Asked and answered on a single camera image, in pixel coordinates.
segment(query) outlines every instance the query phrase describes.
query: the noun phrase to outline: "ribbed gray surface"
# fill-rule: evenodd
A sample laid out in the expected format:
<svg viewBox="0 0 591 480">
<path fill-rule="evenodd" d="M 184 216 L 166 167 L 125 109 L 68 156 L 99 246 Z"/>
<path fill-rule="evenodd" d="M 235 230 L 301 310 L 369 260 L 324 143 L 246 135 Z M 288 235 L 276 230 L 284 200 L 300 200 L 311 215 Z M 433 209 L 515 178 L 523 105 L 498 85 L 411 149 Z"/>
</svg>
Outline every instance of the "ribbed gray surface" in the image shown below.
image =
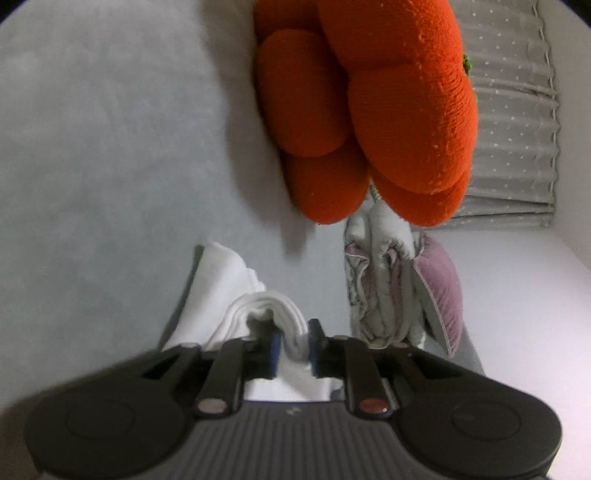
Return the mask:
<svg viewBox="0 0 591 480">
<path fill-rule="evenodd" d="M 206 479 L 449 480 L 384 422 L 353 417 L 343 403 L 245 403 L 229 419 L 197 424 L 171 458 L 128 480 Z"/>
</svg>

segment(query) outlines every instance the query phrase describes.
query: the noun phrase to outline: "white wall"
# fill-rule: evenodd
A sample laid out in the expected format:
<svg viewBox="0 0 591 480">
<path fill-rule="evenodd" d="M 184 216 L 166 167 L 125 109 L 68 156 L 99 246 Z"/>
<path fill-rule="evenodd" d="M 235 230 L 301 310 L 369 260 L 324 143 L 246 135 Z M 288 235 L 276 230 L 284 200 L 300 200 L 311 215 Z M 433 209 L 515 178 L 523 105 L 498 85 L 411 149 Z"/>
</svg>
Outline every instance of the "white wall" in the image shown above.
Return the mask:
<svg viewBox="0 0 591 480">
<path fill-rule="evenodd" d="M 560 101 L 554 225 L 591 267 L 591 28 L 559 0 L 539 0 L 538 10 L 545 22 Z"/>
<path fill-rule="evenodd" d="M 552 230 L 438 232 L 462 280 L 465 322 L 490 377 L 558 413 L 550 475 L 591 479 L 591 272 Z"/>
</svg>

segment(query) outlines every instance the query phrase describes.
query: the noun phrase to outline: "gray curtain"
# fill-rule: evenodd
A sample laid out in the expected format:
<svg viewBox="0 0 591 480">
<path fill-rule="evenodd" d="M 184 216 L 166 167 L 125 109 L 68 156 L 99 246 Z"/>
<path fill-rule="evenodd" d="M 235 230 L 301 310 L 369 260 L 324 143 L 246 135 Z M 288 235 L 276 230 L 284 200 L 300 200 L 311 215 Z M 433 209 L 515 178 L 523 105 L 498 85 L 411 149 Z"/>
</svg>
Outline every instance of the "gray curtain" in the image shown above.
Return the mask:
<svg viewBox="0 0 591 480">
<path fill-rule="evenodd" d="M 472 62 L 479 132 L 466 199 L 444 227 L 548 225 L 558 102 L 536 2 L 450 2 Z"/>
</svg>

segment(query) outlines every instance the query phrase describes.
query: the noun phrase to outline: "fabric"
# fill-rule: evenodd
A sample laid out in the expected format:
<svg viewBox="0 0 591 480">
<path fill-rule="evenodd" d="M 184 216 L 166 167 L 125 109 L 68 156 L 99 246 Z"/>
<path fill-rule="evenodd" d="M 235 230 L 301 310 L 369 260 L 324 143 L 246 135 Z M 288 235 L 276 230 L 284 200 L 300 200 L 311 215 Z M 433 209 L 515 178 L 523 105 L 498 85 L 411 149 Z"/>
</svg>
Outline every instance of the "fabric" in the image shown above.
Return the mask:
<svg viewBox="0 0 591 480">
<path fill-rule="evenodd" d="M 437 355 L 438 357 L 453 362 L 456 365 L 460 365 L 460 367 L 467 368 L 468 370 L 472 370 L 481 375 L 485 374 L 480 357 L 478 357 L 478 351 L 474 348 L 474 344 L 472 343 L 466 326 L 464 326 L 460 345 L 457 347 L 456 354 L 453 358 L 449 358 L 449 355 L 431 335 L 427 335 L 424 349 L 433 355 Z"/>
<path fill-rule="evenodd" d="M 266 291 L 235 251 L 217 243 L 205 247 L 178 326 L 164 349 L 198 343 L 204 350 L 217 350 L 229 339 L 256 336 L 264 322 L 273 322 L 283 335 L 277 377 L 248 382 L 244 398 L 328 401 L 332 381 L 311 374 L 308 325 L 300 309 L 285 295 Z"/>
<path fill-rule="evenodd" d="M 33 476 L 34 395 L 162 345 L 210 239 L 350 332 L 344 224 L 291 204 L 250 0 L 29 0 L 0 45 L 2 480 Z"/>
<path fill-rule="evenodd" d="M 284 28 L 322 33 L 316 0 L 258 0 L 253 15 L 259 42 Z"/>
<path fill-rule="evenodd" d="M 329 225 L 352 215 L 369 187 L 369 168 L 354 138 L 323 157 L 285 154 L 283 172 L 291 200 L 310 220 Z"/>
<path fill-rule="evenodd" d="M 445 228 L 547 226 L 559 154 L 551 45 L 535 0 L 450 0 L 472 62 L 478 143 L 466 198 Z"/>
<path fill-rule="evenodd" d="M 448 354 L 456 354 L 464 328 L 462 285 L 452 259 L 437 240 L 421 234 L 413 261 L 414 287 L 433 336 Z"/>
<path fill-rule="evenodd" d="M 322 36 L 273 33 L 257 50 L 255 77 L 269 132 L 290 155 L 332 153 L 353 132 L 346 76 Z"/>
<path fill-rule="evenodd" d="M 277 144 L 299 157 L 336 151 L 346 132 L 348 104 L 348 125 L 352 122 L 364 156 L 384 188 L 396 191 L 384 195 L 388 204 L 417 225 L 448 220 L 466 190 L 478 124 L 449 3 L 319 0 L 318 13 L 326 40 L 314 33 L 316 12 L 307 1 L 289 0 L 280 11 L 262 0 L 255 9 L 255 18 L 262 19 L 255 22 L 258 38 L 266 38 L 259 46 L 257 86 Z M 335 73 L 337 61 L 348 78 Z M 329 223 L 351 213 L 332 205 L 349 193 L 356 200 L 358 195 L 340 171 L 328 180 L 320 165 L 293 161 L 290 173 L 303 177 L 302 168 L 305 176 L 330 184 L 324 195 L 316 195 L 317 182 L 313 187 L 291 182 L 290 192 L 298 207 L 299 198 L 311 200 L 303 213 L 314 221 L 329 204 Z"/>
<path fill-rule="evenodd" d="M 443 218 L 451 217 L 462 203 L 470 175 L 464 175 L 448 190 L 425 195 L 411 193 L 390 183 L 377 170 L 371 170 L 372 179 L 382 198 L 411 223 L 421 226 L 436 226 Z"/>
<path fill-rule="evenodd" d="M 349 72 L 462 61 L 462 39 L 447 0 L 318 0 L 318 6 L 324 33 Z"/>
<path fill-rule="evenodd" d="M 411 325 L 415 346 L 425 331 L 422 311 L 411 283 L 401 285 L 400 265 L 415 257 L 408 222 L 379 200 L 364 203 L 345 229 L 345 260 L 349 280 L 353 335 L 371 347 L 382 348 L 407 339 Z"/>
</svg>

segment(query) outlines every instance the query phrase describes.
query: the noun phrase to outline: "gray cover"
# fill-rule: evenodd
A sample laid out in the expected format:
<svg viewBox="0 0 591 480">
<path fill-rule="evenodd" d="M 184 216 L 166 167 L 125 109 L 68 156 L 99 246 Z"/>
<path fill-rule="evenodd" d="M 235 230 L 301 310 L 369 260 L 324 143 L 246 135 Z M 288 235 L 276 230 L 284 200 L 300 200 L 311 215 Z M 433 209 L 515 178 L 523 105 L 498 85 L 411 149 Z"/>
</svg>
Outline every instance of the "gray cover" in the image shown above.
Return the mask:
<svg viewBox="0 0 591 480">
<path fill-rule="evenodd" d="M 256 108 L 251 10 L 30 0 L 2 24 L 1 479 L 33 474 L 22 399 L 157 347 L 209 239 L 348 333 L 343 225 L 291 206 Z"/>
</svg>

